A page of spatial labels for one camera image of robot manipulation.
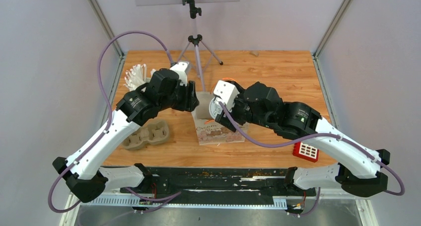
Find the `kraft paper takeout bag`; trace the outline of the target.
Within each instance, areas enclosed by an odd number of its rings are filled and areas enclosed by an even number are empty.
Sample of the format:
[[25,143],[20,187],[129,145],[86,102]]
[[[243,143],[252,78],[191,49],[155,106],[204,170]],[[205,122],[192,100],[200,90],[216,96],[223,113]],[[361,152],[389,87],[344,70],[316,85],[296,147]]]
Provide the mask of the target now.
[[[232,78],[223,78],[223,81],[235,84],[236,81]],[[195,123],[196,133],[200,145],[212,145],[222,143],[236,143],[244,142],[245,138],[238,131],[231,131],[227,127],[216,122],[209,114],[209,103],[214,98],[211,92],[198,91],[196,93],[200,104],[192,112],[192,116]],[[221,113],[224,120],[227,119],[225,113]]]

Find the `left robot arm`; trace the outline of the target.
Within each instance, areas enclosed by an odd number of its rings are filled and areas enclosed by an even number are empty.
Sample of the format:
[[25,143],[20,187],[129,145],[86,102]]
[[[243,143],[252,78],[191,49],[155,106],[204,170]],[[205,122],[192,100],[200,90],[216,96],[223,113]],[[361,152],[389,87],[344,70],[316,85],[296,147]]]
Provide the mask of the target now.
[[152,179],[140,164],[117,168],[102,164],[129,135],[160,111],[171,108],[192,112],[199,105],[195,82],[188,80],[190,69],[187,62],[178,62],[169,69],[155,71],[149,82],[124,95],[111,119],[78,151],[53,161],[53,167],[81,202],[91,202],[112,189],[134,187],[141,193],[151,189]]

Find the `white plastic cup lid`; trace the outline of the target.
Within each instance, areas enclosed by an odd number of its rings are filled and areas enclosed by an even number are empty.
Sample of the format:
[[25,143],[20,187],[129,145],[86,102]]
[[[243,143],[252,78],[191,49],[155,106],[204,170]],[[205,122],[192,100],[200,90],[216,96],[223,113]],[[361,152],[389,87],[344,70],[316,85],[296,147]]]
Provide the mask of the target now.
[[219,104],[220,101],[221,99],[215,96],[209,103],[209,114],[214,120],[216,120],[219,114],[223,113],[223,109]]

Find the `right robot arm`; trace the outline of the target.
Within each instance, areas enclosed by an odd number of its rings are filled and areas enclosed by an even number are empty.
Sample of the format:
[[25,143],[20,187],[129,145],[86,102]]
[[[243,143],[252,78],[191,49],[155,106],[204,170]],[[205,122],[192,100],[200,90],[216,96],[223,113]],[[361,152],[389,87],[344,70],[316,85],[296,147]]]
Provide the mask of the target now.
[[273,130],[286,145],[303,143],[323,151],[336,162],[316,168],[290,167],[284,190],[296,195],[315,187],[341,188],[358,197],[386,192],[388,176],[381,172],[390,153],[364,147],[302,102],[285,102],[273,87],[261,82],[243,88],[235,81],[217,82],[209,111],[215,121],[233,132],[245,124]]

